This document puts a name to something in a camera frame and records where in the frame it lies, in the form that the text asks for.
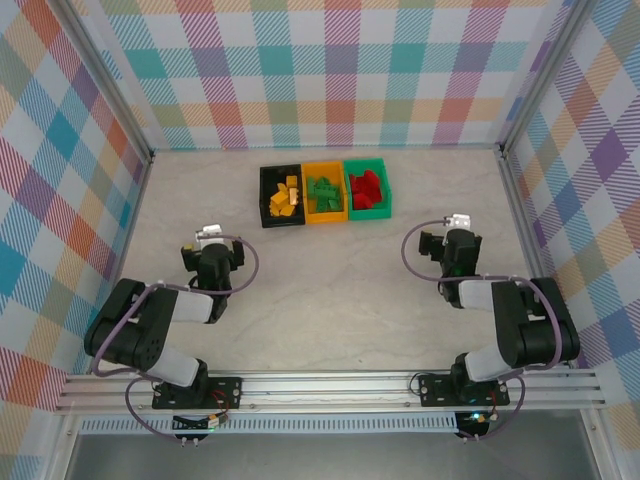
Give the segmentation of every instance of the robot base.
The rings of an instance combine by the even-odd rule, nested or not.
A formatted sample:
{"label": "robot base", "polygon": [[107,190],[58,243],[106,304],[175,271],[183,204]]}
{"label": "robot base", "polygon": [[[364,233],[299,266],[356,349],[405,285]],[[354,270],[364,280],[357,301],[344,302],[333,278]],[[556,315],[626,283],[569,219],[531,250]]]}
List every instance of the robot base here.
{"label": "robot base", "polygon": [[420,375],[418,386],[420,404],[423,407],[493,407],[492,393],[495,396],[496,406],[509,405],[509,393],[506,388],[501,392],[497,381],[476,383],[473,389],[467,388],[466,394],[470,395],[468,400],[460,398],[449,374]]}
{"label": "robot base", "polygon": [[237,410],[242,396],[241,377],[209,377],[207,364],[200,368],[193,384],[182,388],[163,382],[154,387],[154,410]]}

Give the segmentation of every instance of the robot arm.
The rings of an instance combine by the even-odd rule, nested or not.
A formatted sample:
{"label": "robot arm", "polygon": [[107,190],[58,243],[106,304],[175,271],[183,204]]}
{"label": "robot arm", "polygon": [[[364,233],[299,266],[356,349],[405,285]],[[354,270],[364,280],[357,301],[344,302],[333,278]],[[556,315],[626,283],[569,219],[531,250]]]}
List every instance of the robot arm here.
{"label": "robot arm", "polygon": [[[560,325],[561,361],[580,353],[578,332],[552,278],[534,278],[532,282],[547,297]],[[469,379],[494,380],[510,371],[529,365],[546,364],[555,352],[551,319],[531,288],[515,281],[463,281],[459,294],[464,308],[493,311],[496,343],[470,352],[465,357]]]}
{"label": "robot arm", "polygon": [[[84,349],[87,355],[96,355],[145,287],[143,282],[128,278],[116,284],[85,335]],[[137,318],[129,320],[113,339],[103,359],[159,378],[165,382],[166,388],[198,403],[205,394],[207,364],[165,342],[172,322],[207,323],[213,303],[211,297],[192,292],[166,288],[152,292],[138,311]]]}
{"label": "robot arm", "polygon": [[[197,282],[198,288],[208,292],[230,291],[229,273],[244,265],[242,243],[234,240],[229,249],[220,233],[219,225],[206,226],[196,232],[196,246],[188,245],[181,250],[186,269],[197,272],[192,283]],[[116,284],[85,335],[87,355],[97,354],[145,288],[144,283],[131,279]],[[215,323],[220,318],[229,295],[205,293],[168,288],[151,292],[138,309],[137,318],[124,324],[102,357],[162,380],[154,387],[154,408],[209,407],[213,402],[212,391],[223,391],[229,399],[229,408],[239,401],[240,379],[228,379],[227,383],[222,378],[211,379],[204,361],[165,344],[172,323]]]}
{"label": "robot arm", "polygon": [[[444,406],[438,401],[446,401],[446,405],[483,405],[492,394],[500,401],[498,378],[553,359],[556,342],[551,319],[530,287],[507,277],[487,281],[476,274],[482,238],[469,230],[467,215],[454,215],[448,227],[444,236],[421,232],[419,252],[440,263],[443,278],[461,277],[460,281],[439,284],[440,293],[453,307],[494,313],[496,342],[459,355],[450,374],[443,378],[421,379],[425,391],[429,392],[422,396],[422,404]],[[580,341],[558,285],[552,278],[531,281],[549,300],[558,319],[562,341],[560,360],[577,358]],[[502,396],[502,401],[508,403],[508,397]]]}

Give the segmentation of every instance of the marble surface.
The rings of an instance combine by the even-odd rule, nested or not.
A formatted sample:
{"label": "marble surface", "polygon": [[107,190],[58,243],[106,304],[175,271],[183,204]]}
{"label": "marble surface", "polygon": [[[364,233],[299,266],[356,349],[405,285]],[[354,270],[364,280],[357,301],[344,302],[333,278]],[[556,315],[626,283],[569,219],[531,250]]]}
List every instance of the marble surface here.
{"label": "marble surface", "polygon": [[[382,157],[393,189],[393,218],[262,229],[259,167]],[[526,267],[493,152],[489,150],[250,150],[157,156],[123,268],[147,282],[186,283],[180,247],[196,229],[220,223],[260,254],[255,282],[231,296],[215,325],[171,327],[168,342],[211,369],[448,368],[459,353],[495,338],[492,315],[456,310],[436,285],[412,276],[400,243],[412,226],[469,213],[484,237],[481,273]],[[439,266],[417,253],[420,271]],[[253,262],[232,274],[248,278]]]}

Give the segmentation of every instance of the black mounting plate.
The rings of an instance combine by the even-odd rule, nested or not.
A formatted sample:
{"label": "black mounting plate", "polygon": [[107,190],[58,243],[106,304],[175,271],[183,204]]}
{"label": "black mounting plate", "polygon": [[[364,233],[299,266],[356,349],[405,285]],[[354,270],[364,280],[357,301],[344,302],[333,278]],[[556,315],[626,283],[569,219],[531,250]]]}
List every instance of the black mounting plate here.
{"label": "black mounting plate", "polygon": [[492,407],[493,392],[496,397],[496,406],[509,405],[509,392],[505,389],[500,391],[500,384],[497,381],[482,382],[478,384],[483,394],[478,396],[473,403],[463,403],[459,400],[453,388],[453,382],[449,374],[428,374],[418,376],[418,393],[420,394],[420,405],[423,407]]}
{"label": "black mounting plate", "polygon": [[182,402],[177,396],[154,395],[151,408],[154,410],[237,410],[242,397],[242,378],[240,377],[208,377],[204,400],[194,405],[191,399]]}

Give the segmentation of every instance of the green block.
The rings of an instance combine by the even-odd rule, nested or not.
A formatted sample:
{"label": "green block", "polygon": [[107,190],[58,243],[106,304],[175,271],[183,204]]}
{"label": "green block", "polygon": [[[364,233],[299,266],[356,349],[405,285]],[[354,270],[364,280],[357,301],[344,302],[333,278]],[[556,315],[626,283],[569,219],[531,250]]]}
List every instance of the green block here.
{"label": "green block", "polygon": [[340,205],[340,200],[329,200],[329,210],[332,212],[340,212],[342,211],[342,206]]}
{"label": "green block", "polygon": [[307,197],[316,198],[316,181],[313,177],[307,177]]}
{"label": "green block", "polygon": [[331,185],[329,186],[319,186],[316,184],[316,188],[315,188],[315,195],[317,197],[325,197],[325,198],[331,198],[331,199],[336,199],[339,197],[338,195],[338,189],[336,187],[333,187]]}
{"label": "green block", "polygon": [[316,203],[316,213],[325,213],[326,211],[327,211],[327,198],[318,197],[318,202]]}

